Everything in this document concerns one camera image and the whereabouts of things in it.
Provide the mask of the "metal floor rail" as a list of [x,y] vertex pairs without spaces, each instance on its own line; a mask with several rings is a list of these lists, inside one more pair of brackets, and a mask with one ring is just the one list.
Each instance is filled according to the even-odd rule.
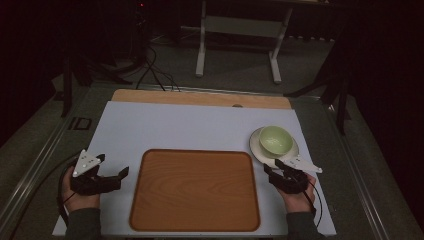
[[358,195],[358,198],[361,202],[362,209],[367,217],[368,223],[371,227],[371,230],[374,235],[375,240],[390,240],[389,235],[386,231],[386,228],[381,220],[380,214],[376,208],[374,200],[370,195],[370,192],[367,188],[367,185],[361,175],[361,172],[354,158],[353,152],[350,148],[350,145],[346,137],[341,133],[336,125],[336,115],[337,111],[332,105],[323,104],[322,108],[326,113],[326,116],[329,120],[330,126],[332,128],[333,134],[338,139],[338,142],[341,144],[345,157],[347,159],[348,170],[350,171],[353,183]]
[[67,115],[51,99],[0,148],[0,238],[16,226],[50,169],[89,145],[112,95],[111,88],[78,89]]

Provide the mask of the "wooden tray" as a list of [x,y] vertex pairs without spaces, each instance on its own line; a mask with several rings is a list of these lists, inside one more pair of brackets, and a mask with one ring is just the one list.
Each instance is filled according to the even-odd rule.
[[257,230],[253,160],[238,151],[146,151],[129,224],[138,232]]

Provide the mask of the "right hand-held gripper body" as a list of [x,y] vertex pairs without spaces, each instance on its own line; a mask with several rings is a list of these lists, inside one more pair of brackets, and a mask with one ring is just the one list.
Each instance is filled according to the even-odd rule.
[[296,157],[293,160],[282,161],[286,166],[286,171],[283,171],[277,167],[281,173],[277,173],[277,177],[270,178],[269,182],[279,190],[287,194],[299,194],[304,192],[309,185],[306,171],[322,173],[323,170],[314,165],[313,163],[303,159],[302,157]]

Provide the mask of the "black metal stand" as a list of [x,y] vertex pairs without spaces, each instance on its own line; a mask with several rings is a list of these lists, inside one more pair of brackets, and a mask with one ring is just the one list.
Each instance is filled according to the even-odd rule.
[[345,53],[349,52],[350,47],[349,38],[344,34],[340,34],[334,41],[334,45],[324,60],[314,81],[306,87],[286,93],[287,97],[300,97],[312,90],[325,87],[319,100],[324,105],[332,105],[335,100],[338,101],[336,104],[336,127],[342,135],[345,134],[344,121],[345,114],[347,113],[346,104],[350,83],[348,74],[350,57],[345,56]]
[[76,80],[83,86],[89,86],[92,83],[88,68],[92,67],[96,72],[108,78],[112,82],[118,84],[128,85],[129,81],[120,78],[115,73],[103,67],[101,64],[96,63],[84,54],[77,52],[66,51],[63,59],[63,90],[61,98],[63,101],[62,117],[68,115],[72,108],[72,80]]

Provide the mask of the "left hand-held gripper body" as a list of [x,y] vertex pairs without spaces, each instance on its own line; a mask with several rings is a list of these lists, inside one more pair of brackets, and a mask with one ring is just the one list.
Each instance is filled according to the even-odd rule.
[[96,157],[82,150],[76,161],[70,185],[71,190],[79,195],[97,195],[120,189],[120,182],[115,182],[114,176],[98,175],[101,163]]

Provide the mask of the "white metal table frame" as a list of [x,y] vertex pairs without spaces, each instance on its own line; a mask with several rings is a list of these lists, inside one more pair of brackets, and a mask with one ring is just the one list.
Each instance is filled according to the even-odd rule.
[[278,55],[284,40],[293,8],[289,7],[281,22],[253,20],[243,18],[232,18],[223,16],[213,16],[207,14],[207,2],[202,0],[200,19],[200,45],[197,56],[195,75],[204,75],[206,56],[206,33],[224,33],[244,36],[267,37],[276,40],[275,47],[268,53],[272,77],[275,84],[281,84],[282,78],[278,64]]

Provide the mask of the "white plate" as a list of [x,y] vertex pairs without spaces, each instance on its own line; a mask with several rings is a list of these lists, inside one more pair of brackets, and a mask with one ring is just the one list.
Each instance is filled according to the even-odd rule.
[[[265,149],[260,144],[260,141],[259,141],[260,131],[261,131],[261,128],[255,130],[250,136],[250,140],[249,140],[250,150],[258,161],[268,165],[271,168],[277,169],[277,166],[275,165],[276,157],[266,153]],[[299,148],[295,139],[293,139],[292,149],[287,154],[280,156],[279,160],[280,161],[293,160],[296,157],[299,157]]]

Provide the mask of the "white table mat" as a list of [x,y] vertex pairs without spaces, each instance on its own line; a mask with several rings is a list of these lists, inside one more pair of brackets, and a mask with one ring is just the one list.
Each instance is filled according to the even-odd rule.
[[[210,107],[174,104],[107,103],[88,147],[92,155],[106,154],[101,175],[115,175],[129,166],[121,190],[102,194],[103,236],[181,237],[280,237],[287,234],[284,204],[268,183],[262,164],[251,155],[249,140],[260,127],[276,125],[296,140],[300,155],[312,163],[303,132],[294,110]],[[129,224],[138,169],[149,149],[241,151],[252,156],[258,191],[260,225],[246,232],[137,232]]]

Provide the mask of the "person's left hand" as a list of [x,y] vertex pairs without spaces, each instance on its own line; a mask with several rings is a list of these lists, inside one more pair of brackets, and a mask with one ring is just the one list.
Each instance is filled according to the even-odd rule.
[[99,208],[100,207],[100,195],[84,196],[79,195],[71,190],[71,177],[74,171],[74,167],[71,166],[65,172],[63,183],[62,183],[62,197],[64,200],[64,206],[66,210],[71,213],[76,210],[86,208]]

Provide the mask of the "green bowl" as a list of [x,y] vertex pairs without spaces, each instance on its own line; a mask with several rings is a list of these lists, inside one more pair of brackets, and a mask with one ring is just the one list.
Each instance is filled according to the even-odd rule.
[[279,126],[266,126],[259,132],[259,143],[269,154],[282,156],[293,147],[293,139],[289,132]]

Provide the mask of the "person's right hand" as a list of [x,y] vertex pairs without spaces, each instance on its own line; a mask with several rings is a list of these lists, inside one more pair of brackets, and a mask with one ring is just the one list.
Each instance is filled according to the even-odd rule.
[[285,208],[288,213],[313,212],[315,202],[314,186],[316,179],[311,175],[307,175],[307,177],[309,185],[304,193],[287,194],[279,190],[279,194],[284,200]]

